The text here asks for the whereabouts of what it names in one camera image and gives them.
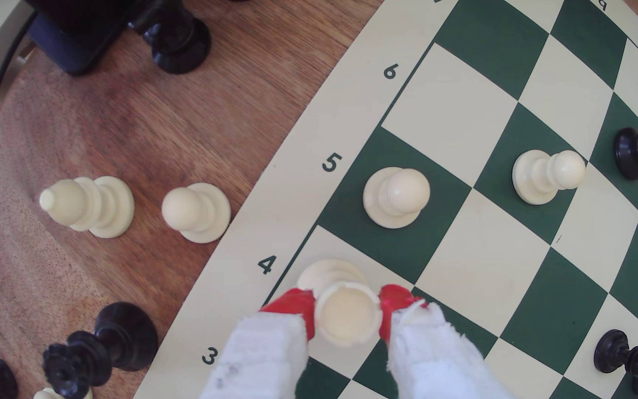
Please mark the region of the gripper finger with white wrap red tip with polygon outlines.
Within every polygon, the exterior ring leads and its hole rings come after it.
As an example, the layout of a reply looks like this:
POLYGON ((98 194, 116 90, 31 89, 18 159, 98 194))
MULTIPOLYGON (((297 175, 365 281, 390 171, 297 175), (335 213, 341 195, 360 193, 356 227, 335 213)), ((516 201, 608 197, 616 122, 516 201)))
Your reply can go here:
POLYGON ((395 284, 383 286, 378 297, 379 335, 399 398, 513 398, 437 303, 395 284))
POLYGON ((295 398, 315 336, 315 298, 292 288, 238 322, 200 398, 295 398))

